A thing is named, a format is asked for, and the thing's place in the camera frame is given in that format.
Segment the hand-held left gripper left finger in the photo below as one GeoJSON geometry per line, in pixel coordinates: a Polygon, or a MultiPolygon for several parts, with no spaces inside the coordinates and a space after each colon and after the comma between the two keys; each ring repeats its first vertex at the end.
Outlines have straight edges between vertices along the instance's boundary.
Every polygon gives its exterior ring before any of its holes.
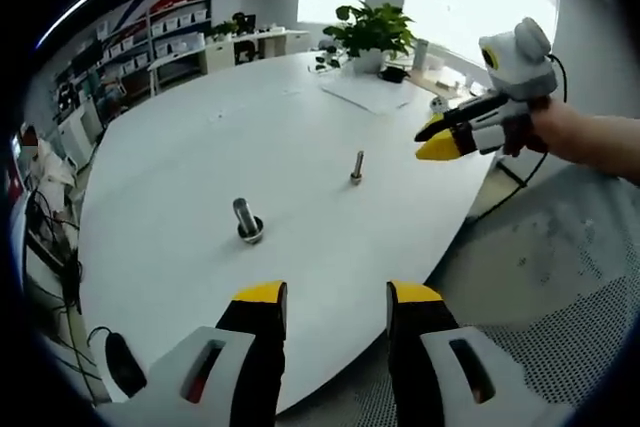
{"type": "Polygon", "coordinates": [[[287,284],[235,294],[217,324],[157,360],[131,398],[100,407],[107,426],[272,426],[285,370],[287,284]]]}

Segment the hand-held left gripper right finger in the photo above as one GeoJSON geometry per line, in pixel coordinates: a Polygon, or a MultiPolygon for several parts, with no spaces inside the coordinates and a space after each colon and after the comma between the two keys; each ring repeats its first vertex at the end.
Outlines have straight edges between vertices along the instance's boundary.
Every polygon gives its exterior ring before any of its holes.
{"type": "Polygon", "coordinates": [[[544,400],[506,351],[462,327],[442,296],[387,284],[388,369],[400,426],[562,426],[567,404],[544,400]]]}

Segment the person's right hand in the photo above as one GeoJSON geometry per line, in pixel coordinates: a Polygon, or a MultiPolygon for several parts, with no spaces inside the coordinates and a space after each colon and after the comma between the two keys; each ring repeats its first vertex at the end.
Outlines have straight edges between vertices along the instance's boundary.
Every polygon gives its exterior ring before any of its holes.
{"type": "Polygon", "coordinates": [[[503,153],[518,157],[523,149],[529,149],[575,161],[579,154],[575,130],[575,122],[580,120],[578,112],[551,97],[534,99],[527,106],[526,116],[503,122],[503,153]]]}

